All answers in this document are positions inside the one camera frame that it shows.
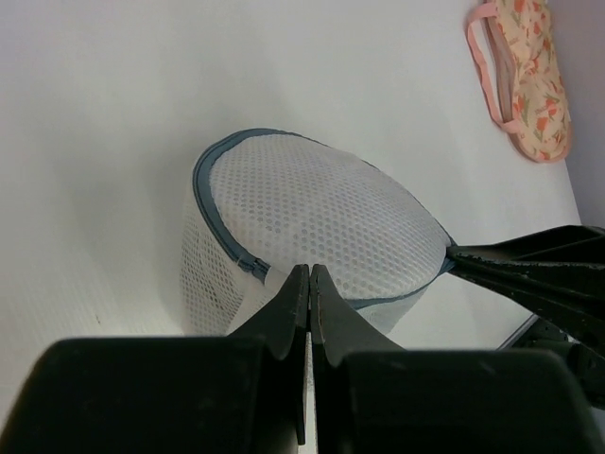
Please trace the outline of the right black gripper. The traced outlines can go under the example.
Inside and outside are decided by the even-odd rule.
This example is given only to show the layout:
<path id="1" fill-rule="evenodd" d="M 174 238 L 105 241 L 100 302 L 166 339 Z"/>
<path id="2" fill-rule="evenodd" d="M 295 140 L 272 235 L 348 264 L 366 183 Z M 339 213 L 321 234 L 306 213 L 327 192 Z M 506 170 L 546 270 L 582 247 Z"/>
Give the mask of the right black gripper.
<path id="1" fill-rule="evenodd" d="M 529 319 L 510 348 L 558 355 L 590 404 L 604 406 L 604 359 L 577 342 L 604 339 L 603 228 L 566 225 L 492 245 L 450 246 L 447 258 L 455 276 L 547 320 Z"/>

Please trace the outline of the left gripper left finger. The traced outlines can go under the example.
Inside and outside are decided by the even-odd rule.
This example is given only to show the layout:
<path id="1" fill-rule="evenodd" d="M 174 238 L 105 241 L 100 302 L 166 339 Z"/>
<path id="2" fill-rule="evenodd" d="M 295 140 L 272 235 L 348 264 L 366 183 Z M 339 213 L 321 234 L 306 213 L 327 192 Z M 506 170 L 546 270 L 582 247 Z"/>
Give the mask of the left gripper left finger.
<path id="1" fill-rule="evenodd" d="M 294 453 L 305 443 L 309 269 L 225 337 L 74 338 L 33 365 L 5 453 Z"/>

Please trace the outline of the white mesh laundry bag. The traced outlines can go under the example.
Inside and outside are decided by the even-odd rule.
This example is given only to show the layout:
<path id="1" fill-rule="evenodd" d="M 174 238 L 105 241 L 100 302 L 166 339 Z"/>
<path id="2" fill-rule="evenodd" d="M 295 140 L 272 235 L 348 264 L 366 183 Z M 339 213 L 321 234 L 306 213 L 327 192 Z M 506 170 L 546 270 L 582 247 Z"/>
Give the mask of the white mesh laundry bag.
<path id="1" fill-rule="evenodd" d="M 452 237 L 400 183 L 294 132 L 250 129 L 197 159 L 183 205 L 181 298 L 190 332 L 227 335 L 298 265 L 388 333 L 451 269 Z"/>

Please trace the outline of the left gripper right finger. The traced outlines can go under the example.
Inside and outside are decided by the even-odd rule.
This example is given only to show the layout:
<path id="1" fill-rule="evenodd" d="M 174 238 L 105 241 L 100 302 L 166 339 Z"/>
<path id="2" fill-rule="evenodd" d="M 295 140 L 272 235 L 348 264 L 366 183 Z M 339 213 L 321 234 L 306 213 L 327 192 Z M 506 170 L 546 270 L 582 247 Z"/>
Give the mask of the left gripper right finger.
<path id="1" fill-rule="evenodd" d="M 580 385 L 536 349 L 407 351 L 311 271 L 310 329 L 321 453 L 600 453 Z"/>

